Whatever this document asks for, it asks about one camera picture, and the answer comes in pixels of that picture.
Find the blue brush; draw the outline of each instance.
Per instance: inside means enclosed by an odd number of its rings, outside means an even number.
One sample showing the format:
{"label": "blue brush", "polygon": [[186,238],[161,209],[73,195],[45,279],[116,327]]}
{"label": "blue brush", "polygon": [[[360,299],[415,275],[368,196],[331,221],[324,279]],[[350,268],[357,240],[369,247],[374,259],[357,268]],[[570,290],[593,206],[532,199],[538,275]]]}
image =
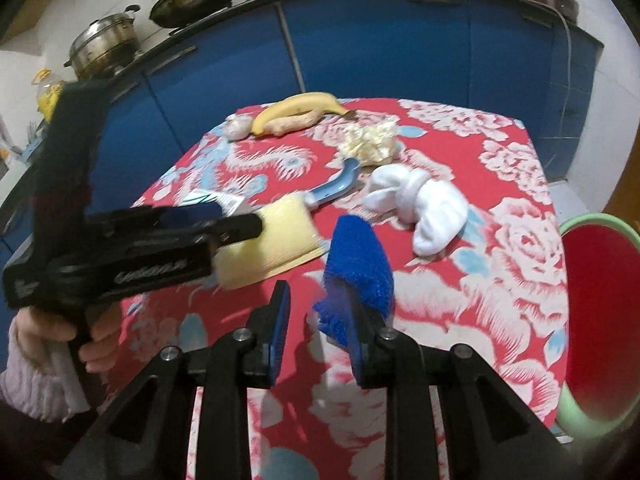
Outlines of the blue brush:
{"label": "blue brush", "polygon": [[[358,216],[338,218],[326,261],[325,285],[343,280],[351,285],[363,306],[373,308],[386,319],[391,314],[394,276],[371,226]],[[347,345],[341,309],[332,307],[332,299],[324,298],[314,305],[319,329],[343,346]]]}

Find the ginger root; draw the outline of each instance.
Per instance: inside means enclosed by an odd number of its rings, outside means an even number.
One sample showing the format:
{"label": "ginger root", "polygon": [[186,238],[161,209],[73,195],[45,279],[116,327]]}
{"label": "ginger root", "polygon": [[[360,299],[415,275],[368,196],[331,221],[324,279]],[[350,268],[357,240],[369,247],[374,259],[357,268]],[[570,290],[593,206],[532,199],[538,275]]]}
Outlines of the ginger root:
{"label": "ginger root", "polygon": [[281,137],[284,134],[304,130],[320,121],[323,114],[322,110],[315,109],[302,115],[272,119],[264,125],[264,134]]}

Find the power cord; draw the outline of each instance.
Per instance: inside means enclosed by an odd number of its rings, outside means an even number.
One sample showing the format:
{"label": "power cord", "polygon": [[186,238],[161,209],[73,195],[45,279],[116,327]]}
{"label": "power cord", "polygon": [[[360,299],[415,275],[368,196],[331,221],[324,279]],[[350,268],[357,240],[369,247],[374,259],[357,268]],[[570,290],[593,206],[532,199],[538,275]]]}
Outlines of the power cord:
{"label": "power cord", "polygon": [[[540,6],[540,7],[546,7],[547,9],[551,9],[553,12],[555,12],[560,17],[560,20],[562,21],[562,26],[564,27],[564,31],[566,33],[566,44],[567,44],[567,49],[566,49],[566,95],[564,96],[564,104],[562,105],[562,115],[560,116],[560,127],[558,129],[558,137],[562,137],[562,126],[564,125],[564,114],[566,112],[566,106],[569,103],[569,94],[570,94],[570,91],[571,91],[571,54],[572,54],[571,33],[569,32],[569,25],[567,24],[566,19],[564,18],[562,13],[559,10],[557,10],[555,7],[552,7],[550,5],[544,4],[542,2],[529,1],[529,3],[530,4],[535,4],[535,5]],[[556,158],[556,155],[557,155],[557,153],[553,154],[553,156],[551,157],[551,159],[549,159],[548,163],[545,164],[545,167],[543,169],[546,169],[548,167],[548,165],[553,162],[553,160]]]}

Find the white cloth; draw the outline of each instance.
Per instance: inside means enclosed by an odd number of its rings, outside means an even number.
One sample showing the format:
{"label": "white cloth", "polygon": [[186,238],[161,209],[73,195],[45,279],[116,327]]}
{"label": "white cloth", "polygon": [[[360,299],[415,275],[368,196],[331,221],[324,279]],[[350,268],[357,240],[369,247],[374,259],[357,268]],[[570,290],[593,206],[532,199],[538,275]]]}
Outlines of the white cloth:
{"label": "white cloth", "polygon": [[427,171],[404,164],[376,168],[363,205],[379,214],[395,209],[399,221],[416,224],[418,256],[443,250],[465,225],[469,209],[466,197],[452,183],[432,180]]}

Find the cabinet door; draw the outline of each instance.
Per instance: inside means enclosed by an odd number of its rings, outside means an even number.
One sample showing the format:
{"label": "cabinet door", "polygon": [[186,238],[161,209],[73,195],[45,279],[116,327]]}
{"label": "cabinet door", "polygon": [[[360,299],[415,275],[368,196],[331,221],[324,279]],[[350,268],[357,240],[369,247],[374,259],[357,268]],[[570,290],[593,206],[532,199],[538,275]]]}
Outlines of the cabinet door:
{"label": "cabinet door", "polygon": [[578,137],[540,139],[535,143],[540,164],[549,182],[566,177],[579,143]]}
{"label": "cabinet door", "polygon": [[553,24],[542,11],[508,0],[474,0],[469,106],[520,119],[542,136]]}
{"label": "cabinet door", "polygon": [[28,196],[15,209],[11,219],[4,227],[4,234],[2,235],[4,243],[15,252],[31,234],[32,230],[33,211],[31,209],[31,198]]}
{"label": "cabinet door", "polygon": [[182,155],[146,82],[124,85],[102,131],[88,212],[130,207]]}
{"label": "cabinet door", "polygon": [[[601,44],[589,34],[574,27],[569,28],[571,38],[571,87],[590,93],[596,59]],[[566,31],[559,20],[554,20],[554,49],[551,63],[551,82],[567,86]]]}
{"label": "cabinet door", "polygon": [[307,91],[466,106],[465,0],[288,0]]}
{"label": "cabinet door", "polygon": [[146,76],[184,150],[238,108],[300,92],[273,6],[183,41]]}
{"label": "cabinet door", "polygon": [[587,118],[590,99],[591,95],[587,92],[551,83],[546,100],[542,138],[580,137]]}

